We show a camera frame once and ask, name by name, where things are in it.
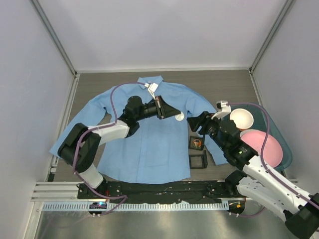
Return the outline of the orange painted round brooch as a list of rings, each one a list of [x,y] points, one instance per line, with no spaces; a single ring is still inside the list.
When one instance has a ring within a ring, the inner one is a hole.
[[[201,148],[202,146],[202,141],[201,139],[194,139],[192,142],[192,147],[193,148]]]

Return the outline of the blue button-up shirt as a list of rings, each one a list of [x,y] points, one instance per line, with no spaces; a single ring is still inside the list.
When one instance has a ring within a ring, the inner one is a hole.
[[[139,96],[143,103],[149,102],[152,97],[144,84],[152,82],[159,85],[155,94],[183,112],[185,118],[196,117],[204,111],[215,112],[206,98],[185,85],[165,82],[161,76],[139,78],[135,84],[111,88],[91,99],[68,124],[50,153],[58,154],[60,145],[75,124],[94,126],[106,114],[114,119],[123,112],[132,96]],[[163,184],[189,178],[187,121],[152,117],[139,124],[133,136],[106,143],[98,171],[129,183]]]

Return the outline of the pink blossom round brooch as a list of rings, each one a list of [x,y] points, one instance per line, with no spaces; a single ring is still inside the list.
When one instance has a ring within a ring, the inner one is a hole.
[[[182,121],[184,119],[184,114],[183,114],[183,112],[180,112],[179,114],[175,115],[174,117],[177,121]]]

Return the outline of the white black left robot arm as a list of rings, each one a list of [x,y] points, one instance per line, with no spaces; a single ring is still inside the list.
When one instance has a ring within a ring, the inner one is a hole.
[[[77,123],[71,129],[58,149],[58,156],[72,166],[73,172],[91,189],[106,184],[106,180],[93,164],[97,149],[107,142],[132,136],[140,127],[139,121],[151,117],[166,119],[178,116],[182,112],[167,104],[161,96],[149,103],[133,96],[116,121],[97,126],[85,126]]]

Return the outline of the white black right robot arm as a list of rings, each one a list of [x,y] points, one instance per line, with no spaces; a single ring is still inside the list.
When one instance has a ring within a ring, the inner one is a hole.
[[[203,112],[188,118],[192,131],[208,135],[221,148],[227,162],[237,168],[229,179],[242,196],[253,199],[282,219],[299,239],[309,239],[319,228],[319,195],[296,186],[245,143],[236,122],[225,114]]]

